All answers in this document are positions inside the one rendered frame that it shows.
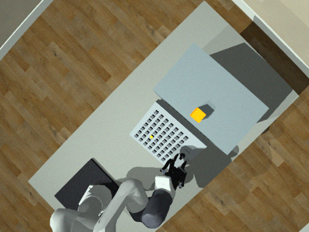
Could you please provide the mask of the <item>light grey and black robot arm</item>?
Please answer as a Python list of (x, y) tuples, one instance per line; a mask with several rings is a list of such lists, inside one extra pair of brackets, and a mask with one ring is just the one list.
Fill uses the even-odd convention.
[(58, 208), (51, 215), (50, 227), (53, 232), (116, 232), (117, 219), (126, 207), (134, 221), (156, 229), (166, 219), (175, 195), (171, 177), (166, 175), (156, 175), (151, 197), (142, 182), (134, 178), (125, 180), (113, 199), (105, 185), (90, 184), (78, 211)]

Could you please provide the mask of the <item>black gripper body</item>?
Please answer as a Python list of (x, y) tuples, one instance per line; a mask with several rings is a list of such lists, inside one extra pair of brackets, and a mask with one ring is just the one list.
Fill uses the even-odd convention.
[[(170, 172), (165, 172), (165, 175), (164, 176), (170, 176), (170, 174), (171, 174), (171, 171)], [(170, 176), (171, 177), (171, 176)], [(171, 177), (171, 181), (172, 181), (172, 185), (173, 185), (173, 187), (174, 187), (174, 189), (175, 189), (175, 191), (176, 191), (176, 189), (177, 189), (177, 186), (179, 185), (179, 181), (176, 181), (176, 179), (175, 178), (173, 178), (173, 177)]]

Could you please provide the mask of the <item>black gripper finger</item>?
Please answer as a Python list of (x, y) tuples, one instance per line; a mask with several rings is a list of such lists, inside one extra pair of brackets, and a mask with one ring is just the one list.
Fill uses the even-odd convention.
[[(174, 158), (170, 158), (167, 162), (166, 162), (166, 164), (164, 165), (164, 167), (162, 168), (162, 169), (160, 169), (160, 172), (163, 172), (163, 174), (165, 175), (165, 173), (166, 173), (166, 170), (167, 170), (167, 167), (169, 166), (169, 170), (168, 170), (168, 172), (170, 172), (170, 176), (172, 176), (172, 171), (171, 171), (171, 169), (174, 167), (174, 165), (175, 165), (175, 161), (177, 160), (177, 157), (178, 157), (178, 155), (179, 154), (176, 154), (175, 156), (174, 156)], [(169, 165), (170, 164), (170, 165)]]
[[(183, 162), (181, 168), (185, 171), (185, 166), (186, 166), (186, 163), (187, 161)], [(185, 174), (187, 175), (187, 172), (185, 171)], [(184, 182), (185, 182), (185, 178), (186, 178), (186, 175), (179, 181), (179, 185), (178, 187), (181, 189), (182, 187), (184, 187)]]

